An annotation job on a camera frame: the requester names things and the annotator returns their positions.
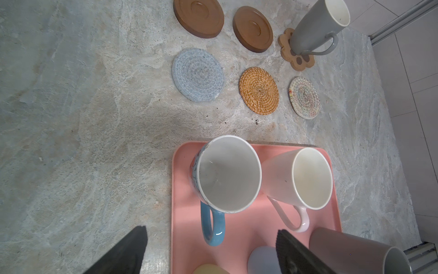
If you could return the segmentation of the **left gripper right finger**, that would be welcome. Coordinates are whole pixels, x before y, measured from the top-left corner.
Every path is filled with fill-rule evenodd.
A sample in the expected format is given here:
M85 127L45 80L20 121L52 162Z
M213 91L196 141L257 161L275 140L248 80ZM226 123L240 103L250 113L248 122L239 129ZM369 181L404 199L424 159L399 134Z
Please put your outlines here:
M336 274L285 229L278 231L276 252L282 274Z

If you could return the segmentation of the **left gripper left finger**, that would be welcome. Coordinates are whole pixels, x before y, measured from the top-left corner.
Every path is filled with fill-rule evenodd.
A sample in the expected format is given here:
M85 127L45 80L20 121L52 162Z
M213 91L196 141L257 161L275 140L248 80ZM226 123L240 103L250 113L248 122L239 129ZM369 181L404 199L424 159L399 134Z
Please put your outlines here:
M85 274L139 274L147 248L146 226L136 226Z

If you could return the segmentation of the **white mug pink handle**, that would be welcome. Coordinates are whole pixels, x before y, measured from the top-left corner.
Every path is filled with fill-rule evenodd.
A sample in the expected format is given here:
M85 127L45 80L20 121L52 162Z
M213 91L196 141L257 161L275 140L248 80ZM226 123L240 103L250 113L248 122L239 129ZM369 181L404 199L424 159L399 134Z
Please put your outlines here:
M333 193L333 174L321 152L305 147L288 151L262 163L261 191L268 197L287 228L305 232L310 226L307 210L320 210ZM292 205L300 216L295 226L279 202Z

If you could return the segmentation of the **blue floral mug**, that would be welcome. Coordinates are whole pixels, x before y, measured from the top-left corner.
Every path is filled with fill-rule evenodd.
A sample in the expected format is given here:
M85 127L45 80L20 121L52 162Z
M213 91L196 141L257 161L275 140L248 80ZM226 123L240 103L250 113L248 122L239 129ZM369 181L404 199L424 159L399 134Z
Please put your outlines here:
M225 216L246 210L259 194L260 159L245 139L222 135L203 145L189 172L190 183L200 199L204 240L218 246L225 237Z

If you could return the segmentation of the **rattan woven round coaster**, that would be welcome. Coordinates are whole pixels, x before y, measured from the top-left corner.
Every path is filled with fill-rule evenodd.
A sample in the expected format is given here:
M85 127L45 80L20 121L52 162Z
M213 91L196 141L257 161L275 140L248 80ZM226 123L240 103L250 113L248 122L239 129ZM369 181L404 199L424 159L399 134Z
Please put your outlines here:
M279 91L273 77L260 67L246 69L239 80L245 104L256 114L269 115L278 107Z

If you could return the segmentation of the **cork paw print coaster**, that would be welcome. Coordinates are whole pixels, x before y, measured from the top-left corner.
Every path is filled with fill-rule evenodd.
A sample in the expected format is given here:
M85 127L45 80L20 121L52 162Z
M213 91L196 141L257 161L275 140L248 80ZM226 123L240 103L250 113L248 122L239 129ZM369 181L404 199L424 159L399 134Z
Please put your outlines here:
M291 64L291 67L296 71L304 71L306 68L311 68L315 65L313 55L296 55L290 47L290 39L294 33L294 29L287 28L278 38L278 43L281 47L282 58Z

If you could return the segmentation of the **grey woven round coaster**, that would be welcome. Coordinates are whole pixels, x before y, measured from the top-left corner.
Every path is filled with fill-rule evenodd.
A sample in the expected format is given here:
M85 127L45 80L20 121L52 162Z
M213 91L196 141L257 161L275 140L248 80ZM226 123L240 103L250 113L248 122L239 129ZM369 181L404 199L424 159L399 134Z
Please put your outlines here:
M218 60L203 49L182 50L173 60L172 78L177 89L193 102L211 102L224 87Z

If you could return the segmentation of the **brown wooden coaster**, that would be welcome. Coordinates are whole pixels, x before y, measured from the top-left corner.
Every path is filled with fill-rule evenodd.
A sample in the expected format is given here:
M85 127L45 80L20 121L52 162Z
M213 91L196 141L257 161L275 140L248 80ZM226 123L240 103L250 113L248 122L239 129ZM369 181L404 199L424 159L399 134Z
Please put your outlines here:
M257 9L240 7L233 17L233 30L239 42L248 50L263 53L273 42L269 21Z
M216 0L174 0L173 10L183 28L200 38L214 38L224 25L224 12Z

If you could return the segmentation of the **white mug grey handle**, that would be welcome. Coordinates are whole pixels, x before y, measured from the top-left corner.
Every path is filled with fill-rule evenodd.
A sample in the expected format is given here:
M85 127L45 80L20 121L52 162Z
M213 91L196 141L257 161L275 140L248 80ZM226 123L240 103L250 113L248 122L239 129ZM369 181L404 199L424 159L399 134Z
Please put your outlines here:
M295 28L290 47L296 55L327 55L339 42L337 34L349 24L343 0L318 0Z

